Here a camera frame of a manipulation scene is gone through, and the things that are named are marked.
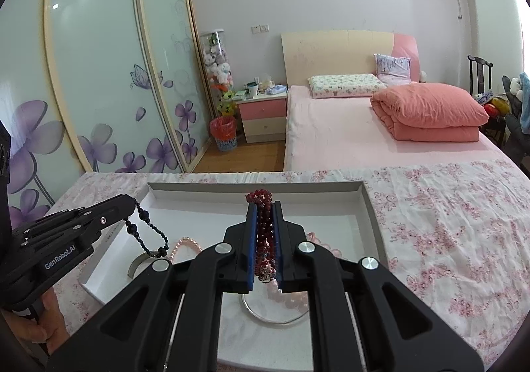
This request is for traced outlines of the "person's left hand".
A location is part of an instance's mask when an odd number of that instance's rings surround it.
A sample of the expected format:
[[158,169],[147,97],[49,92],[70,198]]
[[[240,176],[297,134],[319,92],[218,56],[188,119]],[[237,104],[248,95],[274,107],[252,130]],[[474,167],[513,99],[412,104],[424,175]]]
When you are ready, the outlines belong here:
[[5,310],[1,313],[19,341],[45,343],[48,353],[52,354],[69,338],[69,333],[54,289],[47,290],[40,300],[44,311],[38,323]]

